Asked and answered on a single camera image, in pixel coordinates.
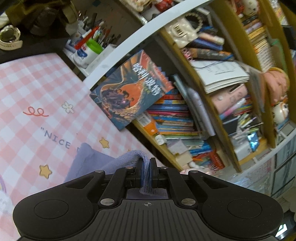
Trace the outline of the purple and mauve knit sweater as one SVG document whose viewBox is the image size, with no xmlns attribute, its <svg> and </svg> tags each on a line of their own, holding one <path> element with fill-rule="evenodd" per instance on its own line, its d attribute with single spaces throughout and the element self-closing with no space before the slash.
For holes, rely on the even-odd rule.
<svg viewBox="0 0 296 241">
<path fill-rule="evenodd" d="M 127 191 L 128 199 L 154 200 L 168 199 L 167 191 L 163 188 L 152 188 L 152 168 L 149 157 L 142 151 L 134 150 L 127 152 L 118 158 L 105 155 L 90 145 L 81 144 L 75 159 L 68 171 L 65 182 L 79 178 L 96 170 L 103 170 L 106 174 L 113 174 L 117 169 L 132 166 L 144 161 L 141 169 L 141 186 Z"/>
</svg>

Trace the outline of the cream small box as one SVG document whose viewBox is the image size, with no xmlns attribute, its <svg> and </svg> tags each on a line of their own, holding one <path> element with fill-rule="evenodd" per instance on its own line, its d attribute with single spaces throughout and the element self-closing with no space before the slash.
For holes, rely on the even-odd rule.
<svg viewBox="0 0 296 241">
<path fill-rule="evenodd" d="M 189 151 L 186 151 L 176 156 L 176 161 L 181 167 L 189 164 L 192 160 L 193 158 Z"/>
</svg>

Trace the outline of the white pink plush bunny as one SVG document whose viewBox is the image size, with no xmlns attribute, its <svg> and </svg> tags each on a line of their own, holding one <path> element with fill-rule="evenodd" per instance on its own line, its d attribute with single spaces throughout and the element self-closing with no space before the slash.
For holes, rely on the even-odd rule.
<svg viewBox="0 0 296 241">
<path fill-rule="evenodd" d="M 214 174 L 213 170 L 211 170 L 210 168 L 197 165 L 194 161 L 191 161 L 188 164 L 184 165 L 183 170 L 180 173 L 187 175 L 190 171 L 194 170 L 206 173 L 208 175 Z"/>
</svg>

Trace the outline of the white cube box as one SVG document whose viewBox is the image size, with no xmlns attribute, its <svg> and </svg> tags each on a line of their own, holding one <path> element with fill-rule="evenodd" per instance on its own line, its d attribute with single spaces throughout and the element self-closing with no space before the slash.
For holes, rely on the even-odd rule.
<svg viewBox="0 0 296 241">
<path fill-rule="evenodd" d="M 183 143 L 181 139 L 177 139 L 175 141 L 167 143 L 166 146 L 173 155 L 181 155 L 188 151 L 187 146 Z"/>
</svg>

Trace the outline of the white power adapter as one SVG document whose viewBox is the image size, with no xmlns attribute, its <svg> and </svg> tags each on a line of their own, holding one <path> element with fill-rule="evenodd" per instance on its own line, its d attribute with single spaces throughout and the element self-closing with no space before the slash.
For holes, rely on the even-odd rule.
<svg viewBox="0 0 296 241">
<path fill-rule="evenodd" d="M 167 143 L 167 140 L 163 135 L 158 134 L 154 138 L 155 138 L 157 144 L 160 146 Z"/>
</svg>

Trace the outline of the orange and white flat box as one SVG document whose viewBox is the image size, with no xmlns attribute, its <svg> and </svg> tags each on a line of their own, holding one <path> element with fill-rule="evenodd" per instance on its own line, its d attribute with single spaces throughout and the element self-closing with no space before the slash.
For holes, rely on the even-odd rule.
<svg viewBox="0 0 296 241">
<path fill-rule="evenodd" d="M 154 136 L 159 132 L 157 129 L 156 121 L 147 111 L 137 116 L 136 120 L 150 136 Z"/>
</svg>

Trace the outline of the Harry Potter paperback book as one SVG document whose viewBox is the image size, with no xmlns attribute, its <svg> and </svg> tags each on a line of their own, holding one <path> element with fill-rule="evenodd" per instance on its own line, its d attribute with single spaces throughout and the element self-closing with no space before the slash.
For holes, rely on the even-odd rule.
<svg viewBox="0 0 296 241">
<path fill-rule="evenodd" d="M 145 51 L 139 51 L 90 93 L 118 130 L 173 89 Z"/>
</svg>

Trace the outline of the row of colourful books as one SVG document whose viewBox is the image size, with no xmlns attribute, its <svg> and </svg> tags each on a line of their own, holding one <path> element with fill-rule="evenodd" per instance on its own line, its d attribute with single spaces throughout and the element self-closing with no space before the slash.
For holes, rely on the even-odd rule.
<svg viewBox="0 0 296 241">
<path fill-rule="evenodd" d="M 167 143 L 181 139 L 197 165 L 208 167 L 213 172 L 224 169 L 228 166 L 228 159 L 198 92 L 183 83 L 176 74 L 170 76 L 170 80 L 174 84 L 173 90 L 147 110 L 156 121 L 159 131 L 156 135 L 166 138 L 163 146 L 167 150 Z M 177 155 L 168 152 L 177 163 Z"/>
</svg>

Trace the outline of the pink checkered cartoon desk mat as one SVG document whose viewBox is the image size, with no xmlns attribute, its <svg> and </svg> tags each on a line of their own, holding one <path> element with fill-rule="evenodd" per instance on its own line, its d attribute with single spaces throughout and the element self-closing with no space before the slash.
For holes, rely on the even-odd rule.
<svg viewBox="0 0 296 241">
<path fill-rule="evenodd" d="M 1 65 L 1 240 L 17 240 L 13 209 L 23 198 L 64 182 L 82 143 L 117 158 L 152 153 L 119 131 L 56 54 Z"/>
</svg>

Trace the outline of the pink pouch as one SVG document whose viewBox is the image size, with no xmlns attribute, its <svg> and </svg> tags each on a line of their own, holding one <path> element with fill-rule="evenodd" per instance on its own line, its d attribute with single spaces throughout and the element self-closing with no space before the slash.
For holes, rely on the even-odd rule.
<svg viewBox="0 0 296 241">
<path fill-rule="evenodd" d="M 218 113 L 221 114 L 248 94 L 245 84 L 235 84 L 210 95 Z"/>
</svg>

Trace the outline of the stack of white papers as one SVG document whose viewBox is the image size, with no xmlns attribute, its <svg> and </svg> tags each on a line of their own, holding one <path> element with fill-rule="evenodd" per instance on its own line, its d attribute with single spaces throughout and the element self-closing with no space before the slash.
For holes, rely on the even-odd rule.
<svg viewBox="0 0 296 241">
<path fill-rule="evenodd" d="M 195 60 L 190 64 L 199 75 L 206 93 L 249 80 L 249 74 L 236 61 Z"/>
</svg>

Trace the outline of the white green lidded jar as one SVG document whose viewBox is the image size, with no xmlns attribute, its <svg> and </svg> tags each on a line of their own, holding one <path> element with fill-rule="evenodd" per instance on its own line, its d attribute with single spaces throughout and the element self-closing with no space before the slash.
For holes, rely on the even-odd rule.
<svg viewBox="0 0 296 241">
<path fill-rule="evenodd" d="M 103 48 L 93 39 L 89 39 L 74 54 L 74 62 L 82 67 L 87 68 L 95 58 L 103 51 Z"/>
</svg>

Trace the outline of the wooden bookshelf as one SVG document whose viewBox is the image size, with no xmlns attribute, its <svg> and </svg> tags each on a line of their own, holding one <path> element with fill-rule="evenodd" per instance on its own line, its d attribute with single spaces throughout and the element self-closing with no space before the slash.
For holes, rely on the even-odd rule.
<svg viewBox="0 0 296 241">
<path fill-rule="evenodd" d="M 269 1 L 199 1 L 157 33 L 152 49 L 177 93 L 133 125 L 175 168 L 210 157 L 218 169 L 241 171 L 276 146 L 274 107 L 295 100 L 295 70 Z"/>
</svg>

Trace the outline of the white shelf upright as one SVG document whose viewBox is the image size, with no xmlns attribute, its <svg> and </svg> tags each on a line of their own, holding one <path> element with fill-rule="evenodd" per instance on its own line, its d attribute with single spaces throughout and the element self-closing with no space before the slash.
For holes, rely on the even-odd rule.
<svg viewBox="0 0 296 241">
<path fill-rule="evenodd" d="M 194 8 L 204 7 L 211 1 L 186 0 L 161 13 L 152 19 L 139 30 L 134 32 L 118 47 L 115 48 L 83 81 L 84 85 L 91 89 L 118 61 L 125 57 L 137 45 L 141 44 L 148 37 L 156 33 L 162 27 L 184 15 Z"/>
</svg>

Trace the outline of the dark olive jacket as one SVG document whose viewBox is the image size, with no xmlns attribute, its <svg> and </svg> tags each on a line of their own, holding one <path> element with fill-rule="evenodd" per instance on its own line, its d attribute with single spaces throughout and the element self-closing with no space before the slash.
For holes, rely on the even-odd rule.
<svg viewBox="0 0 296 241">
<path fill-rule="evenodd" d="M 72 1 L 1 1 L 1 30 L 13 25 L 24 38 L 68 37 L 66 27 L 77 19 Z"/>
</svg>

